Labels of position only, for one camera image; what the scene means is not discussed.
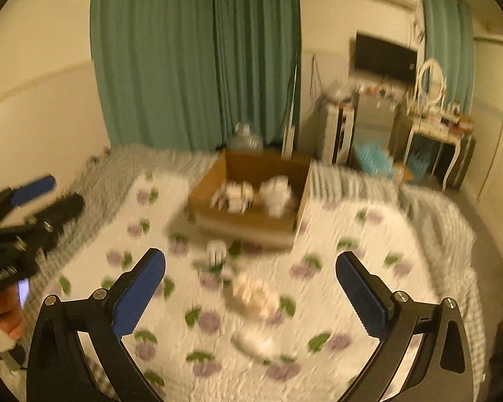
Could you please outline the person's left hand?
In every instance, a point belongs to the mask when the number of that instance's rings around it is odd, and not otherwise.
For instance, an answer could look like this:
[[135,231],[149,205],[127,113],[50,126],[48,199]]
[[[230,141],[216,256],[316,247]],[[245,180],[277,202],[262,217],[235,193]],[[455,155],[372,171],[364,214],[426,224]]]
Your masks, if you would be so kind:
[[18,341],[24,332],[24,320],[17,284],[10,285],[0,293],[0,328],[15,341]]

